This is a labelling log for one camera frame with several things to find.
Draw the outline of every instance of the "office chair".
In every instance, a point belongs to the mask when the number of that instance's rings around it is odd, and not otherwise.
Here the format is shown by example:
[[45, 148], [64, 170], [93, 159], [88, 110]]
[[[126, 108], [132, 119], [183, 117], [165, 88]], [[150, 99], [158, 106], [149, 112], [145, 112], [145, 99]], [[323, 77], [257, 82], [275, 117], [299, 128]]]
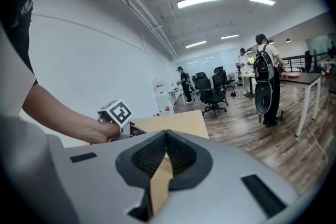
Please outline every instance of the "office chair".
[[196, 76], [193, 76], [193, 77], [192, 77], [192, 80], [193, 80], [193, 82], [194, 82], [194, 84], [195, 84], [196, 94], [198, 95], [200, 91], [197, 92], [198, 87], [197, 87], [196, 82], [195, 82], [195, 80], [196, 80]]
[[234, 88], [235, 88], [235, 86], [230, 85], [232, 82], [235, 81], [234, 77], [235, 77], [234, 74], [229, 74], [229, 75], [228, 75], [228, 79], [225, 81], [225, 84], [226, 84], [226, 88], [227, 88], [227, 89], [229, 89], [229, 88], [234, 89]]
[[311, 73], [311, 64], [312, 64], [312, 56], [310, 54], [310, 51], [306, 51], [304, 53], [304, 67], [299, 67], [300, 72], [302, 73]]
[[331, 76], [328, 85], [328, 97], [327, 97], [327, 102], [336, 105], [332, 102], [332, 99], [336, 99], [335, 97], [333, 97], [333, 95], [336, 95], [336, 67], [333, 67], [331, 69]]
[[205, 104], [205, 110], [202, 112], [204, 115], [205, 112], [213, 110], [215, 113], [215, 118], [217, 118], [216, 110], [224, 110], [225, 108], [220, 108], [218, 103], [222, 102], [225, 99], [225, 95], [222, 93], [214, 93], [211, 90], [211, 84], [206, 74], [204, 72], [200, 72], [196, 74], [195, 85], [201, 92], [201, 101]]
[[237, 70], [238, 70], [238, 81], [237, 81], [236, 86], [243, 86], [243, 79], [240, 77], [240, 75], [242, 74], [242, 72], [240, 71], [239, 67], [237, 67]]
[[214, 70], [214, 75], [212, 76], [212, 81], [214, 83], [214, 93], [223, 93], [225, 96], [223, 103], [226, 103], [226, 88], [225, 88], [225, 81], [226, 81], [226, 71], [223, 69], [223, 67], [217, 67]]

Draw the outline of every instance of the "ceiling light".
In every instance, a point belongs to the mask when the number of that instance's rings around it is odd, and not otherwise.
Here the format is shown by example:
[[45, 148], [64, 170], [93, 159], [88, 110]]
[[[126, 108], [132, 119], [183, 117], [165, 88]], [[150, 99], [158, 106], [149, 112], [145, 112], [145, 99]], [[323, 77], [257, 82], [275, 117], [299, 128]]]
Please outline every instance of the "ceiling light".
[[198, 43], [195, 43], [195, 44], [191, 44], [191, 45], [185, 46], [185, 48], [187, 49], [187, 48], [194, 47], [194, 46], [204, 44], [204, 43], [206, 43], [206, 41], [201, 41], [201, 42], [198, 42]]
[[231, 35], [231, 36], [226, 36], [226, 37], [221, 37], [220, 39], [226, 39], [226, 38], [230, 38], [230, 37], [238, 37], [239, 35]]
[[273, 4], [275, 3], [272, 0], [250, 0], [250, 1], [267, 4], [267, 5], [270, 5], [270, 6], [273, 6]]
[[188, 7], [191, 5], [209, 2], [209, 1], [218, 1], [218, 0], [182, 0], [182, 1], [178, 1], [177, 5], [178, 5], [178, 8], [184, 8], [184, 7]]

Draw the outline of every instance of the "hand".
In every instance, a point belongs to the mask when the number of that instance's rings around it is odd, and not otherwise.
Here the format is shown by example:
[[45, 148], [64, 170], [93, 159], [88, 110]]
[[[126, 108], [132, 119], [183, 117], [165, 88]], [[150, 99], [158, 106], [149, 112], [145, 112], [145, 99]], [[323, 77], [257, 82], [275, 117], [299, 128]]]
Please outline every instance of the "hand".
[[117, 138], [120, 136], [120, 128], [117, 124], [111, 122], [96, 121], [97, 127], [94, 127], [94, 131], [89, 133], [85, 141], [92, 144], [106, 143], [111, 138]]

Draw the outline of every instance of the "black backpack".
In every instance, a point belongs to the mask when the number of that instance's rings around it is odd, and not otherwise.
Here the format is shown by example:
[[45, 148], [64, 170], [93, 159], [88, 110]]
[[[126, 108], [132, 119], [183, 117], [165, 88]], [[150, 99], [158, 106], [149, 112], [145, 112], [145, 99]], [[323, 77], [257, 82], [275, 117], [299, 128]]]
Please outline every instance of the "black backpack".
[[267, 44], [262, 51], [257, 50], [256, 60], [253, 64], [256, 82], [270, 81], [274, 76], [274, 66], [269, 54], [266, 52]]

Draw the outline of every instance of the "black rubber strip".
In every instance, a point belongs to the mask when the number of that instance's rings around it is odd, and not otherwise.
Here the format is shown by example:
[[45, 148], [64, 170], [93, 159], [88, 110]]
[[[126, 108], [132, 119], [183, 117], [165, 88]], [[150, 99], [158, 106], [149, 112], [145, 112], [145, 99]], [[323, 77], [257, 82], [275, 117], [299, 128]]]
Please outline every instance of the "black rubber strip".
[[257, 175], [245, 176], [241, 180], [269, 218], [286, 208], [286, 205]]
[[213, 159], [205, 148], [172, 130], [167, 130], [166, 146], [173, 168], [169, 191], [194, 188], [210, 173]]
[[121, 152], [115, 167], [129, 186], [147, 189], [166, 153], [166, 131]]
[[85, 153], [85, 154], [70, 157], [70, 159], [73, 163], [77, 163], [77, 162], [86, 161], [87, 159], [92, 159], [94, 157], [97, 157], [97, 155], [93, 152], [90, 152], [90, 153]]

